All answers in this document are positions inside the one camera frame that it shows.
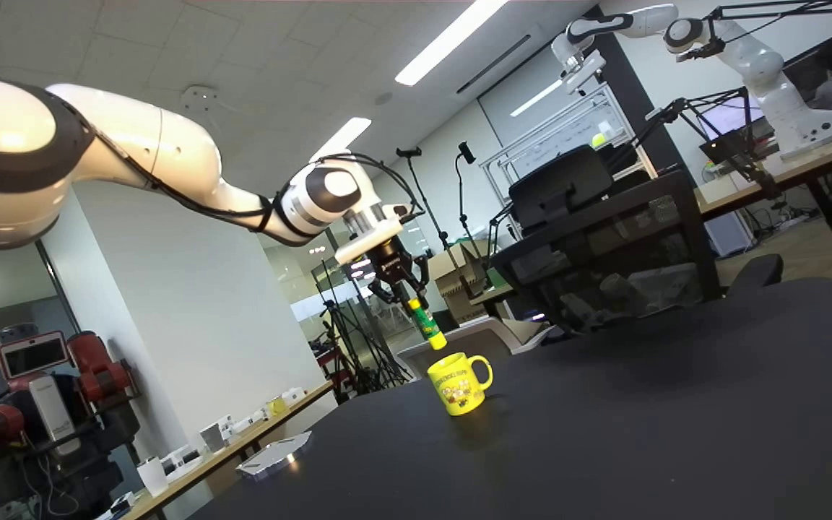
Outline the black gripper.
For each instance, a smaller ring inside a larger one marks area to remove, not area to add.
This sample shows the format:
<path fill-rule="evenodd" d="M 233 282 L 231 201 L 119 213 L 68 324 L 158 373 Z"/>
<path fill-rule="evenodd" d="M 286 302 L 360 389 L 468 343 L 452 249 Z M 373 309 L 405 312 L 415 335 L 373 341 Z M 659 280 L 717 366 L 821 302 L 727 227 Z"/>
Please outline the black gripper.
<path fill-rule="evenodd" d="M 367 260 L 376 270 L 370 292 L 387 302 L 408 302 L 425 292 L 425 262 L 415 260 L 397 234 L 405 226 L 397 218 L 367 221 L 348 217 L 348 243 L 334 250 L 338 266 L 351 260 Z"/>

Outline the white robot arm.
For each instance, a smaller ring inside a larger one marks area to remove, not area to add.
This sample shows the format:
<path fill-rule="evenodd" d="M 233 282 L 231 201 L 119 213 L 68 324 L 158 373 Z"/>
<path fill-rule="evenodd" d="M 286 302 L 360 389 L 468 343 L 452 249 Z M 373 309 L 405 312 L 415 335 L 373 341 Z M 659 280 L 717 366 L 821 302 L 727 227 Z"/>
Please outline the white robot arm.
<path fill-rule="evenodd" d="M 367 256 L 376 267 L 370 289 L 387 302 L 408 302 L 426 276 L 397 240 L 415 204 L 387 204 L 367 165 L 373 156 L 364 153 L 324 153 L 265 197 L 227 184 L 217 140 L 184 116 L 84 84 L 0 78 L 0 249 L 45 234 L 71 181 L 119 181 L 283 246 L 305 246 L 343 218 L 351 240 L 334 262 Z"/>

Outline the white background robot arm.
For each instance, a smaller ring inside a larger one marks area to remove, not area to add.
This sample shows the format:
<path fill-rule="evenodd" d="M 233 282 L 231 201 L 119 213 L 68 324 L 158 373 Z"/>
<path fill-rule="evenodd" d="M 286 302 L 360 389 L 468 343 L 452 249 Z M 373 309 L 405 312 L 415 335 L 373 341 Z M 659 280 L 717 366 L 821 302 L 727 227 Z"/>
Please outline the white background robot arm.
<path fill-rule="evenodd" d="M 717 58 L 738 74 L 751 101 L 773 130 L 786 159 L 832 140 L 832 110 L 808 107 L 782 70 L 782 54 L 727 19 L 722 7 L 705 16 L 681 16 L 676 2 L 653 2 L 620 15 L 578 16 L 548 44 L 566 74 L 584 65 L 584 48 L 597 33 L 659 33 L 676 59 Z"/>

